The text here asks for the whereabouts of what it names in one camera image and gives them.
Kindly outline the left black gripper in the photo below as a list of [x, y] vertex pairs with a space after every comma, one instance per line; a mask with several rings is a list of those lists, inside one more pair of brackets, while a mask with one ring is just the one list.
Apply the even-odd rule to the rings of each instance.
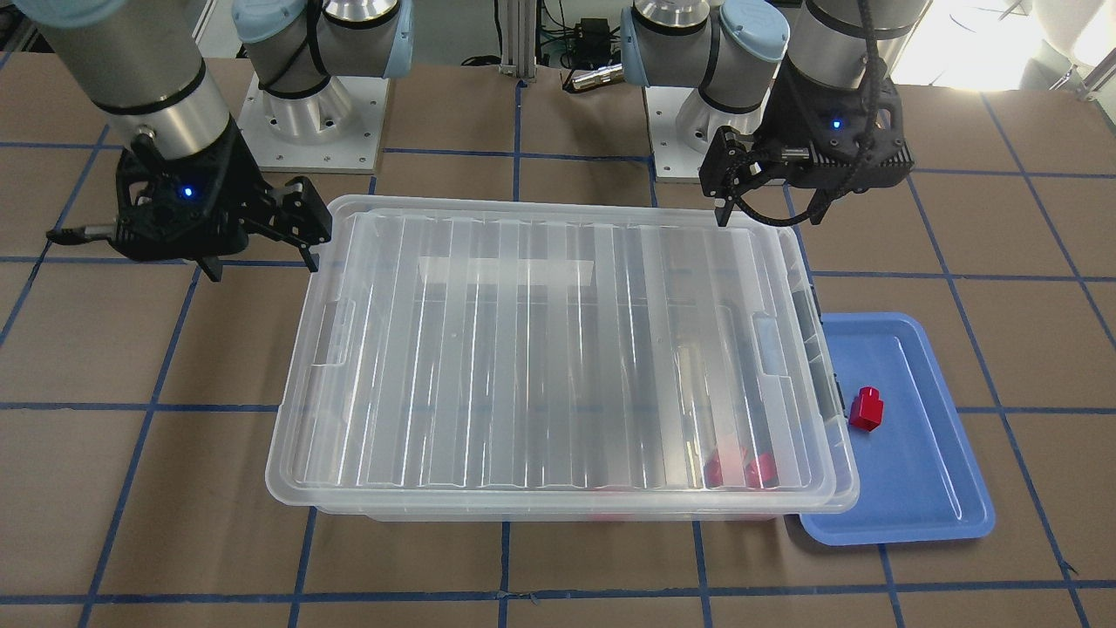
[[[748, 142], [735, 128], [723, 125], [710, 136], [700, 166], [700, 186], [705, 199], [719, 199], [719, 228], [728, 228], [734, 211], [767, 228], [786, 228], [786, 218], [769, 218], [745, 202], [745, 194], [770, 181], [785, 181], [795, 189], [837, 189], [852, 174], [860, 151], [862, 132], [868, 123], [868, 95], [854, 85], [833, 87], [808, 77], [796, 62], [786, 60], [766, 104], [764, 120], [756, 142], [768, 158], [756, 162]], [[848, 189], [889, 189], [915, 167], [903, 127], [903, 106], [895, 84], [882, 80], [873, 124], [875, 144]]]

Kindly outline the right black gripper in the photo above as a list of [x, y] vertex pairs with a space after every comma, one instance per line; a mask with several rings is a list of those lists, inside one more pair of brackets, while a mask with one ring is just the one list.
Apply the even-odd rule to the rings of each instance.
[[298, 249], [310, 273], [314, 247], [331, 242], [331, 213], [307, 176], [268, 182], [235, 120], [198, 154], [170, 160], [143, 128], [117, 163], [115, 249], [137, 262], [183, 259], [219, 282], [221, 258], [241, 253], [248, 236], [272, 215], [283, 242]]

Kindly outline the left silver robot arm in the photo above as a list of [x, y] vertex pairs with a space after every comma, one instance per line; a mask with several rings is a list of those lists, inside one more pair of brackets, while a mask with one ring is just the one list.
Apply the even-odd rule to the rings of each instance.
[[679, 127], [702, 155], [718, 226], [818, 225], [846, 195], [915, 167], [894, 64], [929, 1], [634, 1], [622, 13], [627, 83], [686, 89]]

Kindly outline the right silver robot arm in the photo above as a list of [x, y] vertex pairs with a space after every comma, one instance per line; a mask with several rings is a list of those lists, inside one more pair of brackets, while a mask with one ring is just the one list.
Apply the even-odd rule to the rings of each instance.
[[[268, 183], [266, 152], [242, 127], [185, 25], [152, 1], [20, 1], [123, 149], [117, 215], [107, 225], [52, 229], [59, 247], [106, 242], [135, 262], [189, 261], [213, 282], [223, 259], [266, 236], [299, 251], [311, 273], [330, 242], [331, 214], [307, 166]], [[401, 79], [413, 64], [411, 1], [235, 1], [235, 36], [254, 66], [254, 115], [282, 147], [320, 148], [340, 168], [373, 166], [377, 119], [366, 118], [350, 79]]]

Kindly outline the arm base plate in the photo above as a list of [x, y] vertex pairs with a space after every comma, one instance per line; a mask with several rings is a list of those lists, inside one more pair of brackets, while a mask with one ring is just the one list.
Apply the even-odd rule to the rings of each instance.
[[251, 85], [238, 124], [256, 163], [283, 174], [375, 174], [391, 81], [331, 77], [323, 91], [279, 99]]
[[698, 88], [650, 86], [644, 88], [647, 131], [652, 144], [655, 178], [665, 183], [698, 183], [715, 132], [732, 127], [745, 143], [754, 143], [754, 133], [764, 120], [766, 95], [758, 110], [731, 114], [715, 110], [702, 100]]

